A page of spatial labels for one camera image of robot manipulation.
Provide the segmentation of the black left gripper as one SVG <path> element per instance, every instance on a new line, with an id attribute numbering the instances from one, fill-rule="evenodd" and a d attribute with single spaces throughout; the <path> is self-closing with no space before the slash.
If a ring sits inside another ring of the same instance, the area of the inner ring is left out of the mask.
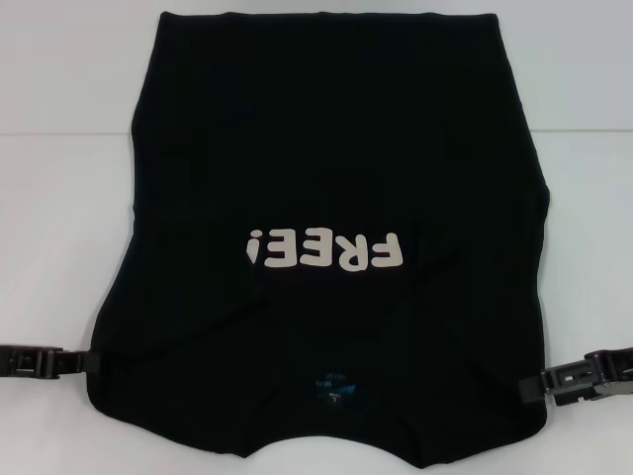
<path id="1" fill-rule="evenodd" d="M 1 378 L 56 380 L 60 375 L 94 373 L 95 354 L 60 347 L 2 345 Z"/>

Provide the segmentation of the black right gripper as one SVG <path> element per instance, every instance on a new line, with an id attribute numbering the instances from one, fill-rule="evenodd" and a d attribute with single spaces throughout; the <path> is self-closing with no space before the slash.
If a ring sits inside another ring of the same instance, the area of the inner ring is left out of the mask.
<path id="1" fill-rule="evenodd" d="M 582 360 L 545 368 L 519 382 L 523 404 L 552 396 L 558 407 L 591 401 L 599 396 L 632 394 L 632 348 L 602 350 Z"/>

